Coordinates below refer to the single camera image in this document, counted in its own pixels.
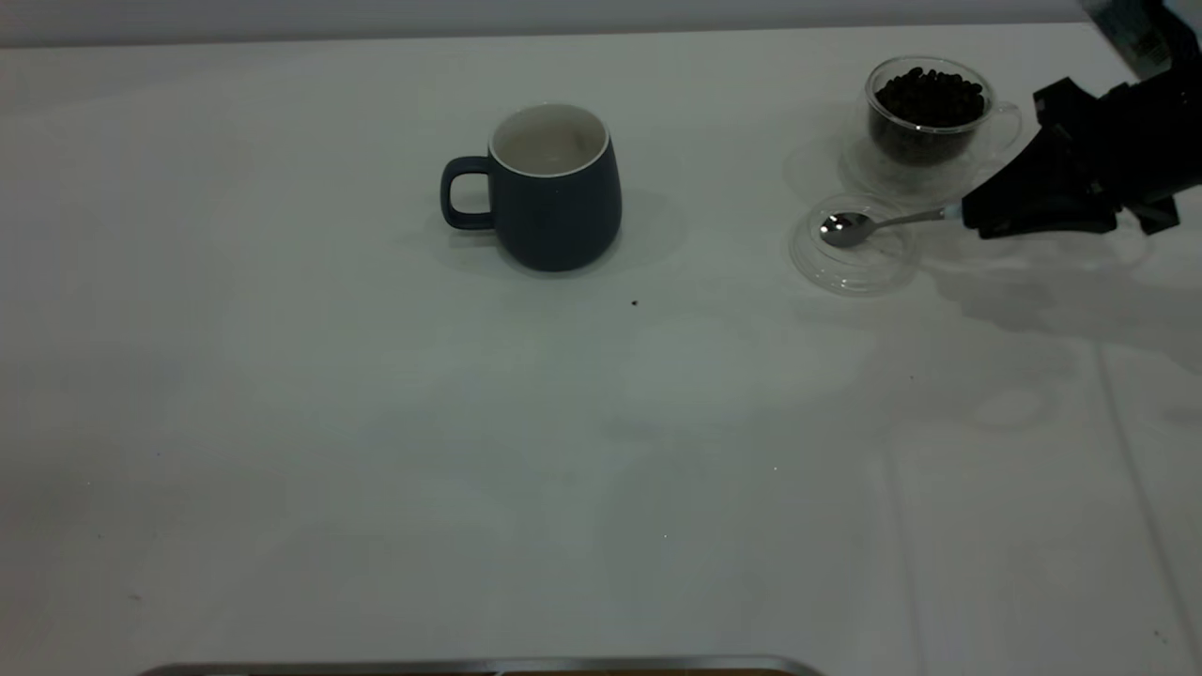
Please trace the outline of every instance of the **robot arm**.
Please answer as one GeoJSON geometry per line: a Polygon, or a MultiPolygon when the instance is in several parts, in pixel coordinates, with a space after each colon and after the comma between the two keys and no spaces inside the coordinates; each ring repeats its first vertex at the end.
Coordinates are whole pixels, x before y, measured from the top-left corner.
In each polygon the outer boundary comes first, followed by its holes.
{"type": "Polygon", "coordinates": [[[964,197],[966,227],[986,239],[1107,232],[1123,208],[1149,235],[1179,223],[1173,195],[1202,184],[1202,59],[1194,31],[1159,0],[1143,8],[1170,67],[1101,99],[1067,78],[1036,91],[1039,134],[964,197]]]}

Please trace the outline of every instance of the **glass cup handle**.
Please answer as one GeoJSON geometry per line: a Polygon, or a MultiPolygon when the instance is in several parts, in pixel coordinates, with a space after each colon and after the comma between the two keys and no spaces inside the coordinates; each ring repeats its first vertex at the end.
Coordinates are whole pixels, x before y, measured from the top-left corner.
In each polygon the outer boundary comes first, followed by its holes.
{"type": "Polygon", "coordinates": [[[1018,141],[1018,137],[1023,135],[1023,112],[1018,109],[1018,106],[1011,103],[1010,101],[1001,101],[993,107],[993,112],[999,119],[1002,117],[1010,118],[1012,120],[1010,124],[1013,126],[1013,131],[1010,136],[993,149],[993,156],[996,158],[1001,153],[1008,150],[1010,147],[1018,141]]]}

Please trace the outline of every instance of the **mug handle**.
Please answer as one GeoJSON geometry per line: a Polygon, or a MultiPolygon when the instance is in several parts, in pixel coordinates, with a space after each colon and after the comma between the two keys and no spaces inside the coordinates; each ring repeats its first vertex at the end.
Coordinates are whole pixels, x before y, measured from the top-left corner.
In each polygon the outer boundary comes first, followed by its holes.
{"type": "Polygon", "coordinates": [[[1013,126],[1014,126],[1014,131],[1011,132],[1010,138],[1007,138],[1002,143],[999,143],[998,147],[993,149],[992,156],[996,158],[998,155],[1008,150],[1010,147],[1013,146],[1016,141],[1018,141],[1018,137],[1023,135],[1023,113],[1022,111],[1018,109],[1018,106],[1011,103],[1010,101],[999,102],[996,106],[993,107],[993,112],[998,117],[1005,115],[1011,118],[1013,120],[1013,126]]]}
{"type": "Polygon", "coordinates": [[[489,230],[493,227],[493,213],[465,214],[451,206],[451,184],[465,173],[488,173],[488,158],[456,158],[442,170],[442,185],[439,189],[439,201],[442,203],[442,218],[451,227],[459,230],[489,230]]]}

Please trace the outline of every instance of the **dark blue mug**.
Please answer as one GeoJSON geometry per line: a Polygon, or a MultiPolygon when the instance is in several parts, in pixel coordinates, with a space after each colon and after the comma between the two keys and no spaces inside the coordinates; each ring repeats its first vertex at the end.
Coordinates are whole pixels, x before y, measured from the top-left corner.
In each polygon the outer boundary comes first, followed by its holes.
{"type": "Polygon", "coordinates": [[[442,171],[442,218],[459,230],[494,230],[514,259],[559,272],[595,261],[621,224],[621,185],[605,124],[584,108],[543,103],[505,119],[487,158],[458,158],[442,171]],[[451,183],[488,174],[486,213],[451,206],[451,183]]]}

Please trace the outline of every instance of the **mug rim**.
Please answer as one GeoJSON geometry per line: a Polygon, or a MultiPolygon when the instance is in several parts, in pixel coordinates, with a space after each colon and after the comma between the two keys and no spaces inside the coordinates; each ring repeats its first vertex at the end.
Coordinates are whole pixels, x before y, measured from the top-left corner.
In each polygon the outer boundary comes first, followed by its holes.
{"type": "Polygon", "coordinates": [[[560,101],[542,101],[542,102],[538,102],[538,103],[531,103],[529,106],[523,106],[523,107],[520,107],[520,108],[511,112],[510,114],[505,115],[505,119],[502,119],[501,121],[499,121],[496,124],[496,128],[493,129],[493,134],[490,134],[488,136],[488,155],[490,158],[493,158],[493,160],[495,160],[496,164],[499,164],[502,167],[505,167],[506,171],[511,171],[511,172],[513,172],[513,173],[516,173],[518,176],[525,176],[528,178],[563,178],[565,176],[571,176],[573,173],[579,173],[579,172],[589,168],[590,166],[595,165],[597,162],[597,160],[600,160],[602,156],[605,156],[605,154],[606,154],[607,150],[609,150],[609,128],[605,124],[605,120],[602,120],[600,115],[597,115],[596,113],[594,113],[593,111],[590,111],[588,108],[584,108],[582,106],[577,106],[575,103],[564,103],[564,102],[560,102],[560,101]],[[573,170],[565,171],[565,172],[559,172],[559,173],[530,173],[530,172],[525,172],[525,171],[522,171],[522,170],[513,168],[512,166],[510,166],[508,164],[506,164],[505,160],[502,160],[501,156],[500,156],[500,154],[496,152],[496,134],[501,130],[501,128],[504,128],[507,121],[512,120],[513,118],[516,118],[518,115],[522,115],[524,113],[529,113],[530,111],[536,111],[538,108],[552,108],[552,107],[555,107],[555,108],[572,108],[575,111],[579,111],[579,112],[587,114],[588,117],[593,118],[594,121],[596,121],[599,125],[601,125],[601,131],[605,132],[605,142],[601,144],[601,149],[597,150],[596,155],[594,155],[591,159],[589,159],[589,161],[584,162],[583,165],[581,165],[581,166],[578,166],[578,167],[576,167],[573,170]]]}
{"type": "Polygon", "coordinates": [[[959,61],[953,61],[952,59],[945,59],[944,57],[932,57],[929,54],[905,54],[902,57],[893,57],[892,59],[882,61],[880,65],[873,69],[873,72],[868,73],[868,79],[864,81],[864,96],[868,99],[868,105],[871,106],[874,111],[885,117],[885,119],[889,120],[893,124],[904,126],[914,131],[920,131],[922,134],[963,134],[965,131],[971,131],[981,126],[982,124],[986,123],[986,120],[993,117],[993,113],[998,107],[998,97],[993,93],[993,85],[990,85],[989,81],[986,79],[984,76],[978,73],[976,69],[971,69],[959,61]],[[927,124],[915,124],[910,120],[902,119],[894,115],[893,113],[888,112],[888,109],[886,109],[885,106],[882,106],[881,102],[876,100],[876,93],[873,91],[873,81],[876,79],[876,75],[886,66],[891,66],[898,61],[916,61],[916,60],[939,61],[972,73],[972,76],[977,81],[976,84],[981,85],[981,93],[984,95],[986,105],[984,105],[984,112],[981,114],[981,117],[970,123],[965,123],[957,126],[933,126],[927,124]]]}

